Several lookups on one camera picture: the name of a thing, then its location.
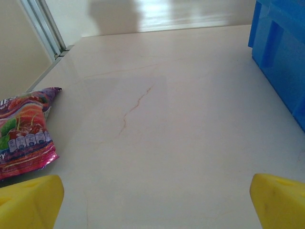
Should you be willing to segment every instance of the colorful plastic packet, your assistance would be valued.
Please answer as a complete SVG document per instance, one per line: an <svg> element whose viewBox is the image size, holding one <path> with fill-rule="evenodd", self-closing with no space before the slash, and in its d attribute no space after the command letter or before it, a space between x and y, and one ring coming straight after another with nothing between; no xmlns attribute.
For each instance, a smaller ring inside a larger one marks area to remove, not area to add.
<svg viewBox="0 0 305 229"><path fill-rule="evenodd" d="M0 101L0 180L44 168L58 158L46 117L59 87Z"/></svg>

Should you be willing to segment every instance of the marble floor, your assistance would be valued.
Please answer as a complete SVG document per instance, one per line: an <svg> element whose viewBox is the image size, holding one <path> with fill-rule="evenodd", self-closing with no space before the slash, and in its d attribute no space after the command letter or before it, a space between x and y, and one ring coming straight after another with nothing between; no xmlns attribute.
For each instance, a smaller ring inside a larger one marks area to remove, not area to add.
<svg viewBox="0 0 305 229"><path fill-rule="evenodd" d="M260 229L255 173L305 181L305 135L251 58L250 26L83 38L36 86L60 158L55 229Z"/></svg>

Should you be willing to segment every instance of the beige wall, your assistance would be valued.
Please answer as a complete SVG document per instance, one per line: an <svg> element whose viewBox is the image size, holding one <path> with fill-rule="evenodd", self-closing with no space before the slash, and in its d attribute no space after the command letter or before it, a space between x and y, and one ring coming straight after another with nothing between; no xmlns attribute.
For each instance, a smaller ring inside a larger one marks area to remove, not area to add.
<svg viewBox="0 0 305 229"><path fill-rule="evenodd" d="M51 65L18 0L0 0L0 100L26 91Z"/></svg>
<svg viewBox="0 0 305 229"><path fill-rule="evenodd" d="M46 0L69 46L84 36L251 24L255 0Z"/></svg>

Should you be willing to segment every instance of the blue plastic box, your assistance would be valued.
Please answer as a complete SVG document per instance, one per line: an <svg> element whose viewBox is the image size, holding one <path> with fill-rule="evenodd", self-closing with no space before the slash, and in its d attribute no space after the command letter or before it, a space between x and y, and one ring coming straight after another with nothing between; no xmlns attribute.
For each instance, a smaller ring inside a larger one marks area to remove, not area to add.
<svg viewBox="0 0 305 229"><path fill-rule="evenodd" d="M305 131L305 0L258 0L248 45Z"/></svg>

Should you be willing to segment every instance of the yellow object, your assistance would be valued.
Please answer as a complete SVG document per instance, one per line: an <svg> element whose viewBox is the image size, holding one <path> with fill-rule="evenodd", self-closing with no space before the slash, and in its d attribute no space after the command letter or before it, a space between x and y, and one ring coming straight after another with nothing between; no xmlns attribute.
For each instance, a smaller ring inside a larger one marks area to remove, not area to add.
<svg viewBox="0 0 305 229"><path fill-rule="evenodd" d="M255 174L250 195L263 229L305 229L305 184Z"/></svg>
<svg viewBox="0 0 305 229"><path fill-rule="evenodd" d="M56 175L0 188L0 229L51 229L62 200Z"/></svg>

